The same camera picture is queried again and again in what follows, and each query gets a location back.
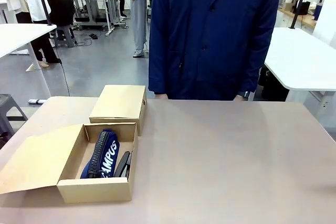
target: blue pouch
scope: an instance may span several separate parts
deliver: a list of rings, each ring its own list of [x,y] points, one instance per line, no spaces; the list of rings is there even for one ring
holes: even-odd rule
[[[92,158],[80,178],[111,178],[119,152],[118,137],[111,130],[103,130],[96,142]]]

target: navy blue coat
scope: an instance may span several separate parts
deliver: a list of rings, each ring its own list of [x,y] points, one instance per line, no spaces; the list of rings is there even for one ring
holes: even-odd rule
[[[153,0],[149,89],[170,99],[255,91],[279,0]]]

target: shoebox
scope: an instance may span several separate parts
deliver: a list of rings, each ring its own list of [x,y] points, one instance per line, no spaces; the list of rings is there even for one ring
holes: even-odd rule
[[[104,129],[113,130],[120,143],[117,163],[132,153],[127,177],[80,179]],[[57,186],[65,203],[129,201],[137,164],[135,123],[80,124],[28,137],[0,172],[0,194]]]
[[[135,122],[141,136],[146,104],[145,86],[106,85],[90,114],[90,122]]]

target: gray pants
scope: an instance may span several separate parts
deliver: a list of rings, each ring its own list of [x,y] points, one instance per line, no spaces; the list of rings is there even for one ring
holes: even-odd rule
[[[132,28],[135,42],[135,55],[143,54],[146,40],[147,0],[131,0]]]

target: beige tabletop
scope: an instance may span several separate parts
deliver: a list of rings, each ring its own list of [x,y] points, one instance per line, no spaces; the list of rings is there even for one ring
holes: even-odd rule
[[[25,137],[87,123],[96,100],[49,99],[0,168]],[[65,205],[36,189],[1,195],[0,223],[330,224],[335,206],[336,145],[303,105],[149,100],[131,202]]]

